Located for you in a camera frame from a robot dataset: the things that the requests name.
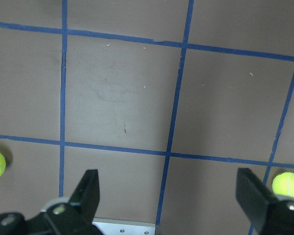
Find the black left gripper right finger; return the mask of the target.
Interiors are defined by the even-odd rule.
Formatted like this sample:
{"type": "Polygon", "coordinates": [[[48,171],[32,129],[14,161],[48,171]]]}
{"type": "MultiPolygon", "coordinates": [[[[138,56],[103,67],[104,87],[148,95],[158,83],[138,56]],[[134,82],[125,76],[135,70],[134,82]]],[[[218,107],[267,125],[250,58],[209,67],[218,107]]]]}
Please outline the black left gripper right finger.
{"type": "Polygon", "coordinates": [[[264,228],[278,199],[249,168],[238,168],[235,195],[251,224],[264,228]]]}

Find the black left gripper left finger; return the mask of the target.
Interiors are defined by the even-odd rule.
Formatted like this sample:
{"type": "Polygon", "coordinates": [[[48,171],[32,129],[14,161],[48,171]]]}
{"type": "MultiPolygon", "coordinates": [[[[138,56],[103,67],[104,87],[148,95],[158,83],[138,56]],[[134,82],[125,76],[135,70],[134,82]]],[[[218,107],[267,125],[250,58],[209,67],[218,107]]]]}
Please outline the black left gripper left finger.
{"type": "Polygon", "coordinates": [[[85,171],[68,203],[75,208],[87,224],[92,224],[99,205],[99,177],[97,169],[85,171]]]}

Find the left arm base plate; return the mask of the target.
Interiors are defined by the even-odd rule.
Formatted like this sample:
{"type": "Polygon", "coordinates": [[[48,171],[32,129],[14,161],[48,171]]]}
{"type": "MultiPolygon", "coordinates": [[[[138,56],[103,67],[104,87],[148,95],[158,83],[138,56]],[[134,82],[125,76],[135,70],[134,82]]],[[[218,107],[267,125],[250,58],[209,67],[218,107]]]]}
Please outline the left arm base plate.
{"type": "Polygon", "coordinates": [[[154,235],[156,225],[153,223],[94,218],[95,225],[104,235],[154,235]]]}

